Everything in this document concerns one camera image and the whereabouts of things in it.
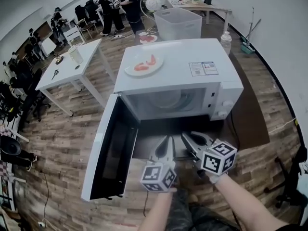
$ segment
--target plastic storage bin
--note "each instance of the plastic storage bin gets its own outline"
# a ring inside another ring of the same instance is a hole
[[[202,17],[181,8],[154,13],[159,36],[163,40],[199,39]]]

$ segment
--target clear plastic container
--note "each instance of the clear plastic container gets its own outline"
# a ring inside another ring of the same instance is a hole
[[[228,55],[230,54],[230,51],[231,51],[231,42],[232,42],[232,38],[231,38],[230,32],[224,32],[224,34],[221,35],[220,37],[220,43]]]
[[[181,8],[154,13],[159,36],[163,40],[199,39],[202,17]]]

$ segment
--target plastic bottle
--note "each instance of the plastic bottle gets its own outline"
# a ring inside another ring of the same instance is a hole
[[[230,32],[224,32],[224,34],[221,35],[220,37],[220,43],[222,47],[225,49],[227,55],[230,54],[231,42],[232,42],[232,38],[231,38]]]

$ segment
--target open microwave door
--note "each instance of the open microwave door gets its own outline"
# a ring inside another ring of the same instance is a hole
[[[138,133],[138,122],[118,94],[111,94],[93,142],[81,198],[120,196]]]

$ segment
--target white microwave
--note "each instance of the white microwave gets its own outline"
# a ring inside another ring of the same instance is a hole
[[[144,76],[132,76],[128,68],[151,55],[162,65]],[[215,38],[126,48],[93,143],[82,198],[89,201],[124,193],[140,122],[201,115],[222,120],[243,89]]]

